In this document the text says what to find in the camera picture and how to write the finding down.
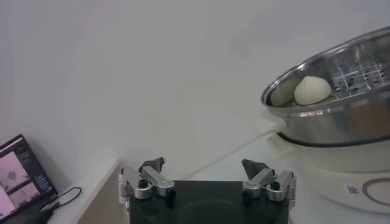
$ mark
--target power cord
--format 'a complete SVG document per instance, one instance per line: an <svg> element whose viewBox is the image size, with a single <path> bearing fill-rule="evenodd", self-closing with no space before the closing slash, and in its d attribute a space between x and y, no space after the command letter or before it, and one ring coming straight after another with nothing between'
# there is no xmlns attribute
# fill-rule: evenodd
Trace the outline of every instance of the power cord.
<svg viewBox="0 0 390 224"><path fill-rule="evenodd" d="M78 193L71 199L69 199L68 201L66 202L59 202L59 200L63 197L63 196L66 196L68 193L74 191L74 190L78 190ZM51 202L49 202L48 204L44 205L42 208L41 208L41 213L45 213L45 212L49 212L49 211L54 211L58 208L61 208L62 206L65 206L69 203L71 203L72 201L74 201L78 196L80 196L80 194L82 193L82 189L81 187L72 187L71 189L69 189L68 191L66 191L65 193L61 194L61 195L58 195L56 196L55 198L52 199Z"/></svg>

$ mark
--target label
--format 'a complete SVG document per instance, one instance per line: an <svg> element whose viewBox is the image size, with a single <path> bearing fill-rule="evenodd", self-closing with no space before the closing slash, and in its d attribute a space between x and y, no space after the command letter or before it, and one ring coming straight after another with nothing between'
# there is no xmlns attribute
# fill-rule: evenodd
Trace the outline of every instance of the label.
<svg viewBox="0 0 390 224"><path fill-rule="evenodd" d="M361 195L359 188L354 184L345 184L344 187L351 196L359 197Z"/></svg>

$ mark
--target steamed bun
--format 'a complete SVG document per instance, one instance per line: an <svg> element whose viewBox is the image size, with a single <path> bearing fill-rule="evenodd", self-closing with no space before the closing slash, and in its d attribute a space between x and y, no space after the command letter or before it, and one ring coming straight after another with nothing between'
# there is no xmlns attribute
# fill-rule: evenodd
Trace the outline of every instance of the steamed bun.
<svg viewBox="0 0 390 224"><path fill-rule="evenodd" d="M329 83L322 78L306 76L294 92L299 105L310 105L326 99L332 92Z"/></svg>

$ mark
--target laptop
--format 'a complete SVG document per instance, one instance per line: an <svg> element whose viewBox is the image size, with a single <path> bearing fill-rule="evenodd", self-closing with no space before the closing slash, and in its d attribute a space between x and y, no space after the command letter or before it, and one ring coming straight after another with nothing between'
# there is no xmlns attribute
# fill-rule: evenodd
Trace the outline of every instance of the laptop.
<svg viewBox="0 0 390 224"><path fill-rule="evenodd" d="M36 223L56 194L23 135L0 146L0 223Z"/></svg>

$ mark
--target metal grate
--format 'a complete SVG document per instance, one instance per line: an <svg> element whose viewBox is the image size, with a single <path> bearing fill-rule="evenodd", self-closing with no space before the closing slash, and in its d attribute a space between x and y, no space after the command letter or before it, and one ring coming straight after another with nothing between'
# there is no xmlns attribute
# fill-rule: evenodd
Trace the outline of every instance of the metal grate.
<svg viewBox="0 0 390 224"><path fill-rule="evenodd" d="M321 102L330 102L357 94L367 93L374 88L390 84L388 67L375 64L369 68L360 68L348 74L340 74L333 78L332 93ZM289 107L300 107L294 100Z"/></svg>

